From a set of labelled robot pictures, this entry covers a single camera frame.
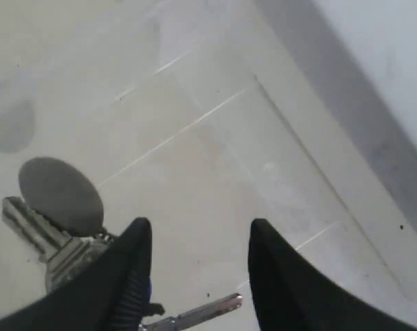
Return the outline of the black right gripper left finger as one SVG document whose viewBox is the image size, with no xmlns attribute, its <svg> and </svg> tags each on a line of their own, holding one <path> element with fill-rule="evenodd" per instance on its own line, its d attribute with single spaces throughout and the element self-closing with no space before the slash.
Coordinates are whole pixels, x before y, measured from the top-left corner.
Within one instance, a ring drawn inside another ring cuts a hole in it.
<svg viewBox="0 0 417 331">
<path fill-rule="evenodd" d="M 136 218 L 66 285 L 0 319 L 0 330 L 136 330 L 151 298 L 151 223 Z"/>
</svg>

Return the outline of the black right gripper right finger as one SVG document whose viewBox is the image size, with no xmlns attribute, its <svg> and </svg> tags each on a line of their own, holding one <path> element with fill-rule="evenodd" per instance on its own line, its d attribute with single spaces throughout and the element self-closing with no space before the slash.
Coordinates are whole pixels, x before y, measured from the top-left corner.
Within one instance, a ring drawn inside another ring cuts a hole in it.
<svg viewBox="0 0 417 331">
<path fill-rule="evenodd" d="M 372 263 L 338 283 L 266 219 L 251 223 L 248 271 L 261 330 L 417 330 L 417 305 L 384 268 Z"/>
</svg>

